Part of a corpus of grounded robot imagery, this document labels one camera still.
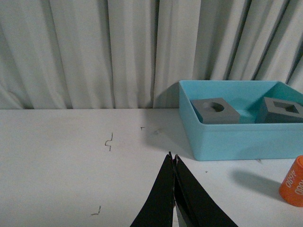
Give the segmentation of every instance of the white curtain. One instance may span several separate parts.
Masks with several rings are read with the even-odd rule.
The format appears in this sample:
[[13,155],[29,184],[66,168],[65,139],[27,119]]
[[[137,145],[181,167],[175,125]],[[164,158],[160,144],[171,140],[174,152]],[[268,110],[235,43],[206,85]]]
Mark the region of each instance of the white curtain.
[[0,109],[178,106],[181,79],[303,92],[303,0],[0,0]]

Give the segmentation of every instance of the block with circular hole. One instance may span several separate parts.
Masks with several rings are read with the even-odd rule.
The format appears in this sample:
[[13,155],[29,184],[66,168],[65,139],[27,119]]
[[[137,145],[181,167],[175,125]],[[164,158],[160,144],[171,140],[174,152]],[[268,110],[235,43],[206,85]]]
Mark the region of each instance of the block with circular hole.
[[255,123],[303,123],[303,106],[296,102],[264,97]]
[[240,114],[223,98],[191,100],[198,119],[203,124],[238,124]]

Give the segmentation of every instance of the blue tray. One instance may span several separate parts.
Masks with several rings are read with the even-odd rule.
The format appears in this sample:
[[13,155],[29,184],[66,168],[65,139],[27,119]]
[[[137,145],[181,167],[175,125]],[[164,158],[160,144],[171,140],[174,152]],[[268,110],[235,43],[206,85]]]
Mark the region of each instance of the blue tray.
[[[298,102],[303,94],[278,81],[182,80],[179,113],[198,161],[296,158],[303,154],[303,123],[255,124],[263,97]],[[240,124],[203,124],[190,100],[224,98]]]

